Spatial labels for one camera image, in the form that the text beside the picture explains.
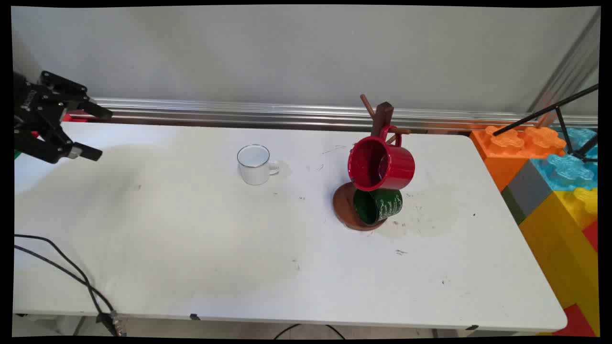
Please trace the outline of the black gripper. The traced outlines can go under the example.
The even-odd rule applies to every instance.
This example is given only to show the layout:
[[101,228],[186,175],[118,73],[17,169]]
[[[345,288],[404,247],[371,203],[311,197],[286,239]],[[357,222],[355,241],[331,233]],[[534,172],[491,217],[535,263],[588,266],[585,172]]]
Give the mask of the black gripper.
[[61,127],[65,109],[112,118],[113,112],[92,102],[86,92],[84,85],[52,72],[42,71],[37,83],[13,72],[14,148],[51,164],[61,158],[98,161],[101,150],[72,141]]

